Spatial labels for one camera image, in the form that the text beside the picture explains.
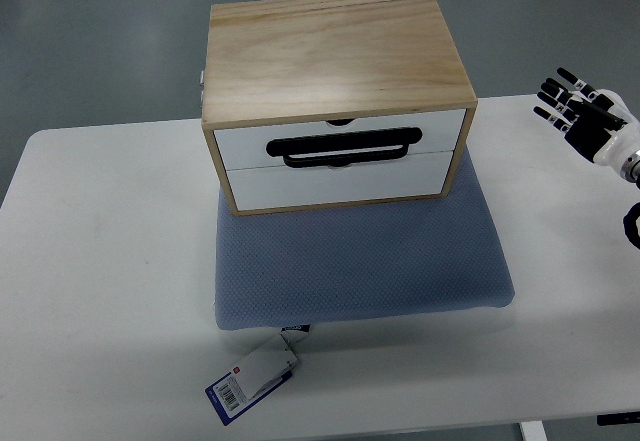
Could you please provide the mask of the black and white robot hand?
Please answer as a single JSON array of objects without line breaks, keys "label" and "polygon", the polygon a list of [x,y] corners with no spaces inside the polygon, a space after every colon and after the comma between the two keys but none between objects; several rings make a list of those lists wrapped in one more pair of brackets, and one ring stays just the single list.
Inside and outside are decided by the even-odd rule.
[{"label": "black and white robot hand", "polygon": [[546,79],[534,113],[563,136],[587,161],[625,177],[639,162],[639,120],[612,91],[596,89],[567,69]]}]

